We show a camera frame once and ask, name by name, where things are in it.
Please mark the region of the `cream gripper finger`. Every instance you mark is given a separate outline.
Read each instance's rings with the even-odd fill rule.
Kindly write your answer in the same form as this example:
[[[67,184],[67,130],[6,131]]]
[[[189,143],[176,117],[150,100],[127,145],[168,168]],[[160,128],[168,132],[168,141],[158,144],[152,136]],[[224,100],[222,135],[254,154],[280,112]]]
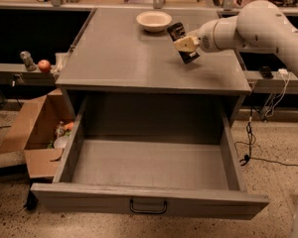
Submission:
[[[174,42],[174,46],[178,52],[192,53],[189,48],[189,37],[183,37]]]

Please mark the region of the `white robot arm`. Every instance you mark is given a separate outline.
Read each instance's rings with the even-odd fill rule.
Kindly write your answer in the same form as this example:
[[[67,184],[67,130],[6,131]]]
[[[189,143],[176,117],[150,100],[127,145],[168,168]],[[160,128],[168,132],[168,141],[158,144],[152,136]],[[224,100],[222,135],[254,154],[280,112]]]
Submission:
[[[206,22],[173,42],[178,52],[224,50],[275,54],[298,78],[298,29],[273,3],[257,0],[236,16]]]

